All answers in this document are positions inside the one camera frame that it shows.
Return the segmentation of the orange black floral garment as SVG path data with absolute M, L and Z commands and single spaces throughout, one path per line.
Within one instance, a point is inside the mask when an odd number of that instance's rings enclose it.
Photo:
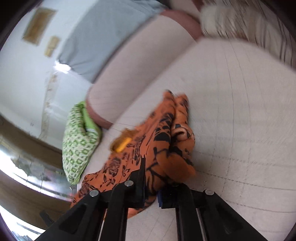
M 196 174 L 191 161 L 195 136 L 188 125 L 189 101 L 186 95 L 163 93 L 162 102 L 149 117 L 133 130 L 125 129 L 111 146 L 106 162 L 82 180 L 71 206 L 91 190 L 112 190 L 129 179 L 131 173 L 145 162 L 147 198 L 144 208 L 156 200 L 167 183 L 185 182 Z

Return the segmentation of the wooden glass door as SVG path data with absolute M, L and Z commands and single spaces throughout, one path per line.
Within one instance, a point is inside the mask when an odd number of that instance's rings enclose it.
M 1 216 L 16 240 L 35 240 L 76 193 L 53 148 L 1 118 Z

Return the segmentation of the green white patterned pillow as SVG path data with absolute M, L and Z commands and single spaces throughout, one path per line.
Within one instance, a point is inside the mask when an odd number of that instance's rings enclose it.
M 90 117 L 86 102 L 74 105 L 67 118 L 62 142 L 62 165 L 71 185 L 80 182 L 81 175 L 101 142 L 102 129 Z

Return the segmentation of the pink bolster cushion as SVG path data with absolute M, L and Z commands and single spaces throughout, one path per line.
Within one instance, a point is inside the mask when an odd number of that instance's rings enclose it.
M 132 34 L 103 67 L 86 96 L 89 116 L 108 129 L 145 88 L 202 36 L 184 11 L 166 10 Z

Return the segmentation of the grey blue pillow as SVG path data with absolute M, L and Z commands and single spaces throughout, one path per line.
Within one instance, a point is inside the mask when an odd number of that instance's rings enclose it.
M 97 1 L 64 43 L 58 65 L 93 83 L 121 44 L 166 8 L 165 1 Z

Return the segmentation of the beige striped blanket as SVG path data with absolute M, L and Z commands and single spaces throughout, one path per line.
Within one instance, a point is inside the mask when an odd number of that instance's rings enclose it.
M 262 1 L 203 1 L 200 22 L 205 36 L 246 40 L 295 68 L 295 37 Z

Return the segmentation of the small gold wall frame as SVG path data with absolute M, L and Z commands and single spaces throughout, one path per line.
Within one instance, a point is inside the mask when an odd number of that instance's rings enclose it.
M 44 55 L 46 57 L 51 57 L 54 50 L 58 47 L 59 43 L 60 43 L 60 38 L 57 36 L 52 36 L 48 42 Z

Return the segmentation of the large gold wall frame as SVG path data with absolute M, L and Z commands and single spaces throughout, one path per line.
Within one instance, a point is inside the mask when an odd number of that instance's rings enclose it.
M 54 9 L 38 8 L 27 25 L 23 40 L 38 46 L 44 31 L 55 14 L 56 10 Z

